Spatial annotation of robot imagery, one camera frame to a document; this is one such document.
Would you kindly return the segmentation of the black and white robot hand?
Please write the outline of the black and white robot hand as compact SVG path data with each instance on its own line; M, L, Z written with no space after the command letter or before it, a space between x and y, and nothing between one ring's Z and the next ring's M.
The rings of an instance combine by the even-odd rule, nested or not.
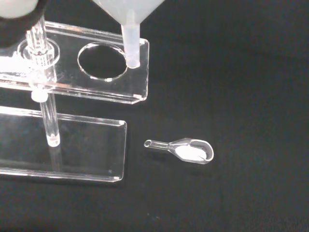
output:
M18 42L43 16L46 0L0 1L0 47Z

